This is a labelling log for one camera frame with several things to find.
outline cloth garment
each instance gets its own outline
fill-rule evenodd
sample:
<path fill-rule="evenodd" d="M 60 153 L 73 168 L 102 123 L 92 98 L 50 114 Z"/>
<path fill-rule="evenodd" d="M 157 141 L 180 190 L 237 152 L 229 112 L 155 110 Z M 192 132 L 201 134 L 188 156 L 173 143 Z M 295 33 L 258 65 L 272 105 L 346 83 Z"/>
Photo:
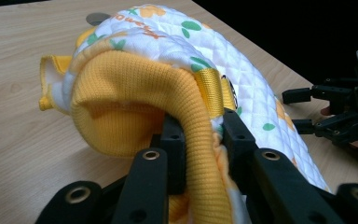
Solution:
<path fill-rule="evenodd" d="M 40 64 L 40 109 L 69 115 L 85 141 L 133 157 L 160 133 L 165 113 L 186 137 L 186 192 L 170 196 L 170 223 L 250 223 L 222 144 L 224 107 L 259 147 L 284 153 L 329 191 L 296 127 L 251 62 L 208 25 L 155 5 L 117 12 L 81 34 L 73 55 Z"/>

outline light wood surface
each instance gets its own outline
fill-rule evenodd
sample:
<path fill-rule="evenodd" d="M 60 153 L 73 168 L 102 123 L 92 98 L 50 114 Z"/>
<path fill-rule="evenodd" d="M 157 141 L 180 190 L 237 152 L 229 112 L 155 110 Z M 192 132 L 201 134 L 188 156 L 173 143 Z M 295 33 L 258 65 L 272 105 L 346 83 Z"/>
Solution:
<path fill-rule="evenodd" d="M 265 76 L 275 93 L 310 83 L 190 0 L 53 0 L 0 7 L 0 223 L 34 223 L 52 196 L 77 180 L 102 187 L 125 175 L 131 159 L 109 158 L 92 150 L 70 117 L 41 112 L 39 62 L 42 55 L 71 55 L 75 40 L 90 26 L 93 12 L 114 14 L 146 3 L 176 8 L 212 26 Z M 322 119 L 327 102 L 285 106 L 292 119 Z M 332 191 L 358 183 L 358 150 L 303 135 L 310 155 Z"/>

